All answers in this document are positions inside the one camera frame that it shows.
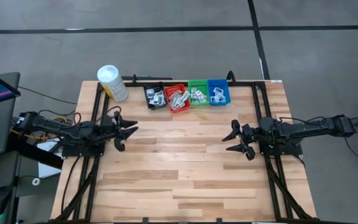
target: plastic container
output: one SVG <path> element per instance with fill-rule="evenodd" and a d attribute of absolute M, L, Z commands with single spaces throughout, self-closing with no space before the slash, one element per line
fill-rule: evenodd
<path fill-rule="evenodd" d="M 165 97 L 167 97 L 167 103 L 169 104 L 170 100 L 168 99 L 168 97 L 170 97 L 175 91 L 180 90 L 182 93 L 184 93 L 186 91 L 185 86 L 183 84 L 180 85 L 174 85 L 174 86 L 170 86 L 170 87 L 165 87 L 164 92 L 165 92 Z M 181 111 L 185 111 L 188 108 L 190 108 L 190 102 L 189 102 L 189 98 L 185 101 L 185 106 L 176 110 L 173 110 L 171 107 L 169 107 L 169 109 L 171 110 L 172 113 L 177 113 L 177 112 L 181 112 Z"/>
<path fill-rule="evenodd" d="M 105 65 L 98 70 L 98 80 L 106 93 L 119 103 L 128 98 L 128 90 L 114 65 Z"/>
<path fill-rule="evenodd" d="M 206 101 L 201 103 L 199 101 L 193 101 L 190 97 L 190 104 L 192 106 L 204 106 L 209 104 L 209 91 L 208 91 L 208 81 L 207 80 L 189 80 L 188 82 L 189 92 L 191 94 L 192 88 L 197 88 L 197 90 L 201 91 L 204 95 L 206 95 Z"/>
<path fill-rule="evenodd" d="M 229 93 L 229 85 L 227 84 L 227 80 L 221 79 L 221 80 L 208 80 L 208 90 L 210 92 L 210 96 L 214 96 L 214 89 L 215 87 L 218 87 L 223 90 L 224 96 L 226 97 L 226 102 L 219 102 L 214 103 L 210 102 L 212 106 L 223 106 L 231 102 L 230 100 L 230 93 Z"/>
<path fill-rule="evenodd" d="M 164 104 L 164 105 L 156 106 L 156 105 L 151 105 L 151 104 L 149 103 L 149 98 L 147 97 L 146 90 L 151 90 L 151 89 L 153 89 L 154 92 L 159 92 L 159 91 L 162 90 L 162 94 L 164 95 L 164 101 L 165 101 L 165 104 Z M 148 107 L 150 110 L 156 110 L 156 109 L 164 108 L 164 107 L 167 106 L 167 99 L 166 99 L 166 97 L 165 97 L 165 91 L 164 91 L 164 86 L 162 85 L 162 82 L 145 85 L 145 86 L 143 86 L 143 90 L 144 90 L 144 96 L 146 97 L 147 107 Z"/>

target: wooden tabletop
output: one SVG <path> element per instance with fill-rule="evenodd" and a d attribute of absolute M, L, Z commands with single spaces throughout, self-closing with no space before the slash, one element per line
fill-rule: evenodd
<path fill-rule="evenodd" d="M 91 119 L 97 82 L 83 82 L 76 111 L 83 121 Z M 266 81 L 272 116 L 291 116 L 282 82 Z M 252 90 L 230 87 L 226 106 L 192 107 L 171 114 L 168 108 L 149 110 L 142 87 L 130 87 L 119 105 L 124 119 L 138 121 L 139 129 L 128 139 L 126 151 L 107 144 L 101 158 L 92 222 L 213 222 L 274 220 L 265 163 L 257 154 L 253 161 L 225 148 L 238 144 L 222 142 L 231 132 L 231 120 L 257 126 Z M 259 93 L 263 110 L 263 101 Z M 75 158 L 64 161 L 51 218 L 60 214 L 62 195 Z M 289 191 L 315 216 L 305 168 L 293 156 L 282 156 Z M 82 158 L 71 177 L 65 206 L 77 191 Z M 285 217 L 282 195 L 278 198 Z M 80 217 L 85 216 L 82 200 Z"/>

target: floor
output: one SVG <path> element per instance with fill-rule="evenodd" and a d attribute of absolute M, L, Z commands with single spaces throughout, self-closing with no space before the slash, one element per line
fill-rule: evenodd
<path fill-rule="evenodd" d="M 358 0 L 257 0 L 253 1 L 257 21 L 252 20 L 249 2 L 0 0 L 0 73 L 20 72 L 21 86 L 76 101 L 81 82 L 95 80 L 97 69 L 106 64 L 116 65 L 122 75 L 174 79 L 224 78 L 232 70 L 237 79 L 283 80 L 293 117 L 358 116 L 358 30 L 350 27 L 358 26 Z M 104 29 L 250 27 L 253 22 L 261 27 L 333 26 L 337 30 L 260 29 L 261 41 L 257 42 L 250 29 Z M 51 29 L 74 28 L 94 30 L 8 34 L 27 29 L 53 32 Z M 23 90 L 15 114 L 41 109 L 66 113 L 74 108 Z M 358 134 L 350 138 L 349 144 L 358 153 Z M 309 138 L 302 146 L 318 216 L 358 223 L 358 158 L 339 138 Z M 37 174 L 33 161 L 24 160 L 22 170 L 22 175 Z M 42 195 L 21 198 L 18 218 L 26 223 L 47 220 L 57 179 L 45 180 L 41 190 L 36 189 Z M 22 185 L 31 190 L 25 179 Z"/>

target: white container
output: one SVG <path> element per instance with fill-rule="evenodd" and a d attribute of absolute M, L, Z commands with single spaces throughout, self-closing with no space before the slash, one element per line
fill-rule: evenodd
<path fill-rule="evenodd" d="M 115 102 L 122 102 L 128 97 L 128 90 L 114 65 L 105 65 L 98 70 L 98 80 L 106 93 Z"/>

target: yellow label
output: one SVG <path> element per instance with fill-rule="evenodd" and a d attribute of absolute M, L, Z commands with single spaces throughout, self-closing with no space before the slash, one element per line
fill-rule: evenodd
<path fill-rule="evenodd" d="M 107 86 L 107 85 L 102 85 L 102 86 L 103 86 L 104 90 L 106 90 L 107 95 L 109 95 L 110 98 L 114 99 L 114 96 L 112 95 L 109 86 Z"/>

